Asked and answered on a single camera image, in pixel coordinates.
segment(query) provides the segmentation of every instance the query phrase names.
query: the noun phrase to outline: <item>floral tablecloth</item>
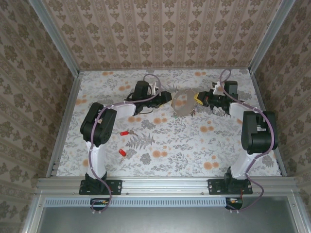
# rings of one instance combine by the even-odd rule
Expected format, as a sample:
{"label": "floral tablecloth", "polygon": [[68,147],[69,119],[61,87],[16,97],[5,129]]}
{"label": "floral tablecloth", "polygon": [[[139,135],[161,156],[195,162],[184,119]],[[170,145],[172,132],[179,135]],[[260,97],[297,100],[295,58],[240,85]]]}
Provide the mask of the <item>floral tablecloth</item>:
{"label": "floral tablecloth", "polygon": [[[57,176],[84,176],[87,171],[87,150],[80,126],[93,102],[122,101],[147,73],[157,75],[162,87],[174,97],[183,89],[209,90],[221,72],[218,69],[84,72]],[[239,99],[259,106],[247,69],[232,70],[231,80],[238,82]],[[240,141],[242,122],[221,115],[218,109],[212,113],[209,108],[198,105],[195,115],[178,117],[167,103],[150,114],[116,121],[106,144],[108,176],[223,176],[238,155],[245,152]],[[134,134],[120,136],[120,132],[126,130],[133,130]],[[122,157],[119,149],[127,156]],[[274,153],[257,161],[251,175],[279,176]]]}

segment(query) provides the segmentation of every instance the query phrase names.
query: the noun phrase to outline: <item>red object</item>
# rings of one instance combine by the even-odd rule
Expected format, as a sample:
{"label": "red object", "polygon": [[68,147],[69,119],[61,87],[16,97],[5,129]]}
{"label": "red object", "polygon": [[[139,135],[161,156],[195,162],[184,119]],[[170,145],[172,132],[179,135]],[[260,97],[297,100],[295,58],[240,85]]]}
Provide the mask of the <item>red object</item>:
{"label": "red object", "polygon": [[119,153],[120,153],[123,157],[126,156],[126,152],[125,152],[124,150],[122,150],[122,149],[119,150]]}
{"label": "red object", "polygon": [[128,131],[124,131],[124,132],[121,132],[121,133],[120,133],[121,136],[128,135],[128,134],[129,134]]}

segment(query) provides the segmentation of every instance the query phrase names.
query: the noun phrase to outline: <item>metal base plate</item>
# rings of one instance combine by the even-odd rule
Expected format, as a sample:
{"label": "metal base plate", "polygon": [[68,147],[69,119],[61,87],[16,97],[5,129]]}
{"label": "metal base plate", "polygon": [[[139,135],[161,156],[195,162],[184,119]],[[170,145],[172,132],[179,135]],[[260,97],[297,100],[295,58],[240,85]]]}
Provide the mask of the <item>metal base plate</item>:
{"label": "metal base plate", "polygon": [[[110,187],[112,195],[121,195],[122,191],[122,180],[106,180],[107,185]],[[105,190],[102,193],[91,193],[86,187],[86,181],[82,180],[79,189],[80,195],[109,195],[108,190]]]}
{"label": "metal base plate", "polygon": [[[237,192],[228,192],[228,190],[225,189],[224,179],[211,179],[208,180],[208,192],[210,195],[240,195],[241,191]],[[242,181],[242,191],[243,194],[253,194],[253,189],[251,186],[251,182],[249,180],[243,180]]]}

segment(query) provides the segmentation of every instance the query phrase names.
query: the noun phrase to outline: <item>damask wallpaper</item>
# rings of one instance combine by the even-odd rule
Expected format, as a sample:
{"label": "damask wallpaper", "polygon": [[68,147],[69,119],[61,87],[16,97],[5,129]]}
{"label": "damask wallpaper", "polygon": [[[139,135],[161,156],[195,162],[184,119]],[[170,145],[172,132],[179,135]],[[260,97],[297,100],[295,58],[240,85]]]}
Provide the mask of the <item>damask wallpaper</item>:
{"label": "damask wallpaper", "polygon": [[43,0],[81,70],[247,67],[281,0]]}
{"label": "damask wallpaper", "polygon": [[73,77],[26,0],[0,1],[0,232],[19,232],[45,177]]}
{"label": "damask wallpaper", "polygon": [[277,114],[279,148],[311,212],[311,1],[297,0],[255,75]]}

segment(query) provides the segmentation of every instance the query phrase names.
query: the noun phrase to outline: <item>purple cable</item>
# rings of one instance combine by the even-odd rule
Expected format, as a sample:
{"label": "purple cable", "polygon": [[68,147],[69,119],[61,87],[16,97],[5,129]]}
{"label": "purple cable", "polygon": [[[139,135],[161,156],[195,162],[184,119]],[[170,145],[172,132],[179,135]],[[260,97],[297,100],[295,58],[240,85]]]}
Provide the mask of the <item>purple cable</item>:
{"label": "purple cable", "polygon": [[[93,164],[92,164],[92,158],[91,158],[91,154],[92,154],[92,151],[93,151],[93,147],[94,147],[94,133],[95,133],[95,129],[96,129],[96,125],[98,123],[98,120],[101,118],[103,112],[107,109],[107,108],[110,108],[112,106],[118,106],[118,105],[122,105],[122,104],[125,104],[125,103],[140,103],[140,102],[146,102],[146,101],[150,101],[152,100],[153,98],[155,98],[157,95],[160,94],[160,91],[161,91],[161,81],[159,79],[159,77],[157,77],[156,75],[154,74],[146,74],[143,79],[145,80],[145,78],[148,76],[148,75],[151,75],[151,76],[154,76],[158,81],[159,81],[159,89],[157,90],[157,92],[155,93],[154,96],[151,96],[150,98],[148,99],[145,99],[145,100],[136,100],[136,101],[124,101],[124,102],[120,102],[120,103],[115,103],[115,104],[110,104],[110,105],[107,105],[105,106],[97,115],[96,119],[95,119],[95,122],[94,122],[94,125],[93,125],[93,128],[92,128],[92,131],[91,131],[91,147],[89,149],[89,152],[88,152],[88,160],[89,160],[89,166],[91,168],[91,171],[93,173],[93,175],[100,181],[102,182],[106,188],[108,189],[108,192],[109,192],[109,201],[107,203],[107,205],[101,210],[101,211],[105,211],[107,209],[107,207],[109,206],[110,202],[111,202],[111,199],[112,199],[112,193],[111,193],[111,190],[109,188],[109,186],[107,185],[107,183],[102,180],[100,177],[97,176],[97,174],[94,172],[94,169],[93,169]],[[95,211],[94,210],[94,204],[99,202],[100,200],[96,200],[92,203],[91,205],[91,209],[92,211]]]}
{"label": "purple cable", "polygon": [[252,179],[248,176],[248,172],[249,172],[249,170],[251,169],[251,167],[254,165],[254,163],[255,163],[255,161],[256,161],[257,159],[259,159],[260,157],[263,157],[263,156],[267,155],[270,151],[272,151],[272,148],[273,148],[273,146],[274,146],[274,131],[273,131],[273,128],[272,128],[272,125],[271,125],[269,119],[266,117],[265,114],[263,114],[262,110],[260,110],[260,109],[258,109],[258,108],[254,108],[254,107],[248,105],[248,104],[245,103],[245,102],[241,102],[241,101],[239,101],[239,100],[233,98],[232,96],[230,96],[230,95],[225,91],[224,86],[223,86],[223,83],[222,83],[222,76],[223,76],[223,74],[224,74],[226,71],[229,71],[229,75],[227,76],[227,78],[225,79],[225,81],[226,81],[227,79],[229,79],[229,77],[231,76],[231,69],[229,69],[229,68],[224,69],[224,70],[221,72],[220,77],[219,77],[219,83],[220,83],[220,86],[222,87],[224,93],[225,93],[229,98],[231,98],[232,100],[234,100],[235,102],[237,102],[237,103],[239,103],[239,104],[241,104],[241,105],[246,106],[247,108],[251,109],[252,111],[256,111],[256,112],[260,113],[260,115],[262,115],[262,117],[263,117],[263,118],[265,119],[265,121],[267,122],[268,127],[269,127],[269,129],[270,129],[270,133],[271,133],[271,145],[270,145],[270,148],[269,148],[266,152],[257,155],[257,156],[253,159],[253,161],[250,163],[250,165],[247,167],[247,169],[246,169],[246,171],[245,171],[245,175],[246,175],[247,179],[249,179],[252,183],[256,184],[257,186],[259,186],[259,187],[261,188],[261,194],[258,196],[258,198],[257,198],[252,204],[246,206],[245,208],[239,209],[239,210],[236,210],[236,209],[235,209],[234,207],[232,207],[231,205],[227,205],[227,206],[229,206],[230,208],[232,208],[232,209],[234,209],[234,210],[236,210],[236,211],[243,211],[243,210],[247,210],[248,208],[250,208],[251,206],[253,206],[254,204],[256,204],[257,201],[259,201],[259,199],[262,197],[262,195],[263,195],[263,193],[264,193],[263,187],[262,187],[259,183],[257,183],[257,182],[255,182],[254,180],[252,180]]}

